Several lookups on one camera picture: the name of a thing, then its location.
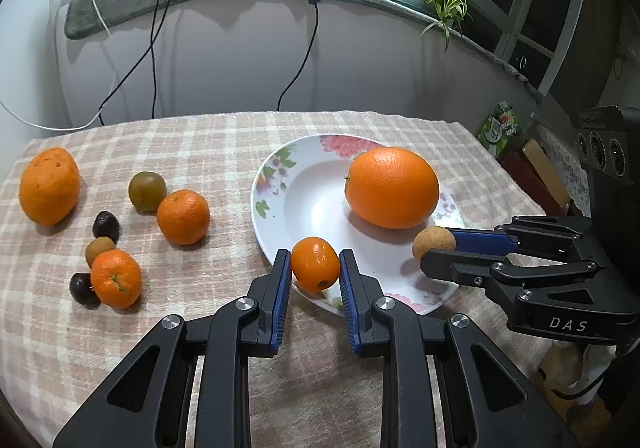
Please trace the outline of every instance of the camera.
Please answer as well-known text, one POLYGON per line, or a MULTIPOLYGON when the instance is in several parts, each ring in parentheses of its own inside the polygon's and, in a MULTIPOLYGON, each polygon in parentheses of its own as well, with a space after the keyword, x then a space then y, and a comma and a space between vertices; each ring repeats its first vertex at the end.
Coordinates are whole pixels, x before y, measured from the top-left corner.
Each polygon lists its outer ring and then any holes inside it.
POLYGON ((640 109, 603 106, 571 114, 589 179, 591 221, 607 255, 640 286, 640 109))

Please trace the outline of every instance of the wooden block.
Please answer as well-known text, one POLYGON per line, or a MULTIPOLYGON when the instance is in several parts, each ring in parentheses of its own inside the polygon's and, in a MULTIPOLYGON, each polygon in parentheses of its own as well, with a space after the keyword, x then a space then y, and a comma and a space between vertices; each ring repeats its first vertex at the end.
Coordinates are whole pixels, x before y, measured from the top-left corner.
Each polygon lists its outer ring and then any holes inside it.
POLYGON ((538 174, 546 189, 549 190, 551 196, 558 203, 558 206, 564 208, 571 201, 571 197, 564 184, 562 184, 560 177, 556 174, 553 165, 546 157, 544 150, 535 140, 530 139, 522 147, 522 153, 533 166, 536 174, 538 174))

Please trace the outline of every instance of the pink flower print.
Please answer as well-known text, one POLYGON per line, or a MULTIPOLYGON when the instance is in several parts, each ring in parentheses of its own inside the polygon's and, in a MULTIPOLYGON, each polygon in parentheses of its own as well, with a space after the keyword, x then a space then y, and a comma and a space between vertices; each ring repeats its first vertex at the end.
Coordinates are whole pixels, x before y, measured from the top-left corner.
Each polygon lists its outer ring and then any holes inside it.
POLYGON ((417 313, 420 313, 420 312, 422 312, 422 311, 427 309, 427 307, 425 307, 422 304, 411 303, 411 300, 409 300, 409 298, 407 298, 406 296, 402 296, 402 295, 395 294, 395 293, 385 293, 385 295, 386 296, 390 296, 391 298, 395 298, 399 302, 406 303, 409 307, 411 307, 411 309, 413 309, 417 313))
POLYGON ((336 155, 344 159, 380 147, 379 144, 368 139, 348 137, 346 135, 324 135, 320 138, 320 142, 325 152, 335 152, 336 155))

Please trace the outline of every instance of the plaid tablecloth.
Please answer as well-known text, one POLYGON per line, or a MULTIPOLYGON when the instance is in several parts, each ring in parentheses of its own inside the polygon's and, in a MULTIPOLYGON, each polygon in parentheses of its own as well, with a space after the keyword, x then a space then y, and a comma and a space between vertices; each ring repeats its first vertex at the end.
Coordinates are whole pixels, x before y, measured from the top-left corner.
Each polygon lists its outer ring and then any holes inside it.
MULTIPOLYGON (((469 227, 491 229, 511 215, 541 214, 456 123, 356 112, 236 113, 32 141, 0 189, 0 388, 44 447, 161 317, 211 314, 268 272, 251 225, 250 187, 272 150, 313 133, 352 133, 414 150, 449 188, 469 227), (71 218, 40 229, 20 210, 18 180, 31 158, 52 146, 76 159, 81 198, 71 218), (153 216, 135 212, 127 185, 142 170, 161 173, 170 190, 188 187, 208 200, 212 225, 204 247, 170 245, 153 216), (142 300, 132 311, 87 310, 68 293, 70 276, 86 271, 84 248, 103 209, 119 217, 118 246, 143 271, 142 300)), ((483 291, 460 288, 437 313, 454 310, 469 314, 525 373, 542 359, 548 342, 509 332, 483 291)), ((294 291, 280 354, 251 359, 250 388, 256 448, 379 445, 382 360, 356 359, 343 320, 294 291)), ((196 399, 194 393, 188 446, 196 399)))

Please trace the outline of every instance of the large orange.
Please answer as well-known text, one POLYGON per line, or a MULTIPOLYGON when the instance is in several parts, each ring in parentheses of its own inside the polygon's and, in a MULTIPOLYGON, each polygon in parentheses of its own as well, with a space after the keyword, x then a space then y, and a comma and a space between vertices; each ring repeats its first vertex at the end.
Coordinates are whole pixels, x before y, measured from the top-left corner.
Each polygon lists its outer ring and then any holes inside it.
POLYGON ((91 285, 102 303, 124 309, 142 291, 140 266, 124 251, 105 251, 95 257, 91 266, 91 285))
POLYGON ((429 163, 404 148, 375 148, 357 157, 344 195, 360 218, 388 229, 418 225, 433 213, 440 186, 429 163))
POLYGON ((199 241, 207 232, 211 214, 202 195, 179 190, 167 195, 158 206, 158 226, 168 240, 180 245, 199 241))
POLYGON ((64 148, 39 153, 20 177, 20 207, 40 225, 54 225, 64 219, 78 203, 79 195, 78 166, 64 148))

